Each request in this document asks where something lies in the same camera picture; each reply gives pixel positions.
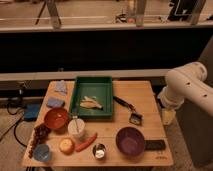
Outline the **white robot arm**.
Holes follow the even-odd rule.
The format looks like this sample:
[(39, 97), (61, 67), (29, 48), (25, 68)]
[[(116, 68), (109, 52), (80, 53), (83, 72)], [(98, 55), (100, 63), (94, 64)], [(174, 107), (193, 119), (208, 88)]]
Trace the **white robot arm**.
[(191, 62), (166, 73), (166, 85), (157, 96), (162, 104), (164, 125), (171, 124), (185, 99), (213, 116), (213, 88), (204, 83), (206, 78), (207, 69), (201, 62)]

